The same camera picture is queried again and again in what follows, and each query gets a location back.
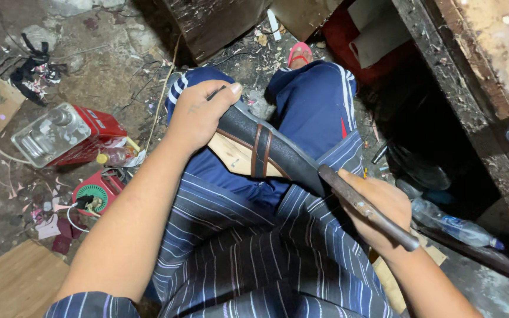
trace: foot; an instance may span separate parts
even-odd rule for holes
[[[298,47],[298,48],[297,48],[297,49],[293,52],[293,54],[292,54],[292,59],[293,59],[294,57],[298,57],[298,56],[300,56],[300,55],[301,55],[301,56],[303,56],[303,57],[304,57],[304,58],[308,61],[308,63],[311,63],[311,62],[313,61],[313,56],[312,56],[312,54],[310,54],[308,51],[304,51],[304,52],[302,53],[302,51],[301,51],[301,47]],[[304,59],[299,58],[299,59],[297,59],[297,60],[295,60],[295,61],[292,61],[292,64],[290,64],[290,69],[299,69],[299,68],[301,68],[301,67],[303,67],[303,66],[306,66],[306,65],[307,65],[307,63],[304,61]]]

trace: yellow bottle cap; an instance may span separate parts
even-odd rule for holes
[[[104,154],[104,153],[100,153],[99,155],[97,155],[97,157],[95,158],[95,160],[98,162],[98,163],[101,163],[101,164],[104,164],[106,163],[108,160],[109,160],[109,156]]]

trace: hand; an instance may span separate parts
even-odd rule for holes
[[[222,86],[210,101],[206,98]],[[208,80],[186,88],[176,103],[165,139],[170,139],[179,149],[192,155],[207,145],[216,132],[219,119],[241,97],[243,87],[222,80]]]
[[[344,169],[339,170],[339,176],[351,185],[358,193],[367,198],[378,210],[387,218],[394,221],[400,227],[409,231],[409,224],[412,220],[412,207],[406,194],[395,186],[378,180],[363,179]],[[355,208],[345,199],[337,195],[341,206],[355,224],[358,233],[364,241],[375,249],[386,261],[393,261],[402,252],[406,250],[400,246],[395,246],[392,241],[387,239],[384,234],[379,232],[371,223],[358,213]]]

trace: concrete floor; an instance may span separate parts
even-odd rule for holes
[[[151,10],[153,14],[148,14],[147,18],[144,18],[131,2],[123,5],[124,1],[120,1],[120,5],[110,6],[115,4],[115,1],[109,1],[104,2],[109,7],[100,6],[93,9],[91,6],[65,7],[58,5],[60,3],[51,0],[21,2],[0,0],[0,59],[6,54],[4,49],[9,49],[9,54],[13,56],[22,53],[10,38],[21,42],[20,33],[25,29],[30,32],[29,38],[35,46],[40,39],[51,42],[53,57],[66,57],[103,45],[108,47],[57,61],[68,64],[70,75],[64,77],[57,86],[47,89],[48,107],[36,106],[30,101],[25,101],[5,129],[6,133],[0,135],[0,148],[19,157],[20,154],[11,144],[9,137],[63,101],[109,113],[116,113],[130,104],[115,116],[129,135],[143,144],[150,134],[149,129],[154,120],[152,113],[158,105],[162,89],[159,80],[166,76],[170,68],[166,63],[172,59],[172,52],[168,47],[173,47],[177,34],[171,31],[171,26],[167,25],[166,21],[151,18],[154,17],[154,10]],[[262,25],[269,27],[266,21]],[[41,34],[43,38],[37,37],[36,34]],[[217,64],[216,68],[242,83],[245,86],[244,99],[255,102],[253,109],[255,112],[268,115],[272,112],[272,106],[263,98],[265,87],[274,70],[285,66],[283,61],[286,60],[289,48],[295,42],[296,40],[286,32],[280,42],[274,42],[269,36],[269,45],[262,47],[256,42],[254,31],[251,31],[244,38],[225,48],[207,65]],[[313,50],[315,58],[332,61],[327,49],[313,47]],[[227,59],[232,54],[240,52],[249,54],[237,54]],[[151,82],[139,92],[148,81]],[[380,170],[387,167],[385,158],[377,165],[370,163],[383,142],[382,136],[380,141],[376,140],[371,127],[371,118],[358,98],[355,100],[355,107],[359,132],[368,144],[364,150],[363,160],[365,167],[368,168],[368,175],[393,183],[394,178],[389,170]],[[151,147],[158,143],[166,131],[166,119],[162,108],[160,115],[161,119],[153,134]],[[79,165],[68,170],[57,168],[37,170],[12,163],[10,170],[5,171],[4,167],[0,166],[0,175],[8,173],[15,184],[18,182],[24,186],[37,184],[34,188],[20,190],[18,197],[13,199],[8,199],[6,189],[0,185],[0,256],[27,239],[36,239],[34,230],[24,230],[29,228],[31,219],[29,213],[34,204],[42,206],[44,202],[52,199],[50,189],[55,189],[57,177],[61,183],[67,184],[58,190],[60,204],[66,205],[70,204],[71,191],[77,186],[79,179],[86,179],[98,170],[100,165],[96,163]],[[83,220],[88,226],[94,223],[94,220],[89,218]],[[63,256],[68,264],[84,235],[79,240],[74,240],[69,253]],[[39,241],[46,247],[50,247],[52,242],[53,238]],[[445,247],[436,246],[449,257],[442,265],[443,271],[485,318],[509,317],[508,278]]]

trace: pink flip-flop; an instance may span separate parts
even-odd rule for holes
[[[296,43],[292,49],[290,50],[290,56],[288,57],[288,67],[290,67],[290,65],[292,64],[292,61],[295,61],[297,59],[303,59],[305,61],[306,64],[309,64],[309,62],[305,59],[305,57],[303,57],[301,54],[292,58],[292,54],[293,52],[298,48],[298,47],[301,47],[301,52],[304,53],[305,51],[308,51],[309,54],[312,54],[312,49],[309,48],[309,46],[306,44],[306,43],[303,43],[303,42],[298,42]]]

